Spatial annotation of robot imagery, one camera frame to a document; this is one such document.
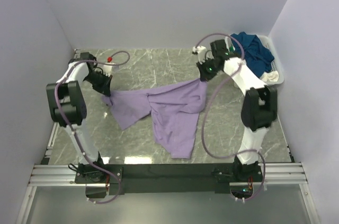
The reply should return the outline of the purple t shirt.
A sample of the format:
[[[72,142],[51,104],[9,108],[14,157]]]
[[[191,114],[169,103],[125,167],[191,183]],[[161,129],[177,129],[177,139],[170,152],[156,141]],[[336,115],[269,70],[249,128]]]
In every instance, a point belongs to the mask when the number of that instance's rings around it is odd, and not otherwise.
[[[157,88],[112,91],[102,101],[110,107],[121,130],[150,115],[154,141],[172,158],[189,159],[206,98],[207,82],[194,79]]]

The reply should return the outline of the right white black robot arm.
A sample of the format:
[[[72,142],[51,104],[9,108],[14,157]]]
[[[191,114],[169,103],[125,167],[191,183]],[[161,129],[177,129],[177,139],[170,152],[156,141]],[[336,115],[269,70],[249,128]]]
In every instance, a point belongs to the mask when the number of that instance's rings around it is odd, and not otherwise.
[[[220,71],[239,87],[244,95],[240,113],[244,125],[244,134],[239,151],[233,154],[234,174],[251,174],[255,172],[260,158],[263,139],[278,116],[278,94],[275,88],[260,80],[247,67],[244,50],[236,53],[231,50],[226,40],[216,40],[210,43],[211,55],[203,46],[193,48],[198,55],[197,67],[200,79],[207,82]]]

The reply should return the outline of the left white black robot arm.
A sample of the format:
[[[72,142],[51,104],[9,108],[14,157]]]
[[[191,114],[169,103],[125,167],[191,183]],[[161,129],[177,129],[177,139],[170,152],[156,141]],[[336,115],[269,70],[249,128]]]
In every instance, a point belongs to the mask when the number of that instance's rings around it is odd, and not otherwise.
[[[84,175],[91,167],[97,172],[104,171],[99,151],[90,142],[86,126],[87,107],[82,95],[80,83],[87,81],[93,90],[104,96],[111,96],[112,76],[96,71],[96,57],[83,52],[71,59],[63,77],[56,83],[46,86],[51,118],[65,128],[79,155],[79,168],[75,171]]]

